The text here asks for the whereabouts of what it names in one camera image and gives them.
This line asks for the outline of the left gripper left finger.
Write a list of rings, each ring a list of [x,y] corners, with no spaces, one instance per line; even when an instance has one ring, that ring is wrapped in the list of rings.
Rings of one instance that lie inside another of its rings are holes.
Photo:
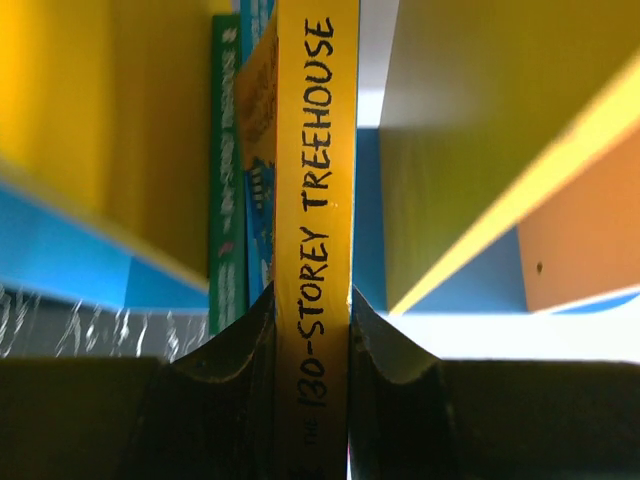
[[[1,356],[5,479],[270,479],[274,296],[191,353]]]

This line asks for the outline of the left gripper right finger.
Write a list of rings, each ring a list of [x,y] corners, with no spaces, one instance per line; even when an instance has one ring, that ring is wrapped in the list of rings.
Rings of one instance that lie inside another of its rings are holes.
[[[356,479],[635,479],[630,363],[445,360],[352,295]]]

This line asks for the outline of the green coin book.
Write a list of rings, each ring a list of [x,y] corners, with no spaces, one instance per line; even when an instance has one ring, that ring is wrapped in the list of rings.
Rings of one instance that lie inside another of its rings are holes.
[[[240,16],[212,17],[209,201],[209,334],[247,309],[245,194],[234,82],[241,60]]]

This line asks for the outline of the blue 26-storey treehouse book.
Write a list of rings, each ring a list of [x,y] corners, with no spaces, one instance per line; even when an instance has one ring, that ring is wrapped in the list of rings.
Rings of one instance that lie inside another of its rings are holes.
[[[241,1],[242,65],[235,100],[245,179],[249,302],[272,280],[278,37],[272,1]]]

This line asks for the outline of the blue 130-storey treehouse book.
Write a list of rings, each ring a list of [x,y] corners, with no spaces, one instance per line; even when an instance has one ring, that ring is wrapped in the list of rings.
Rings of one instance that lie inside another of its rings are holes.
[[[277,5],[274,475],[342,479],[360,5]]]

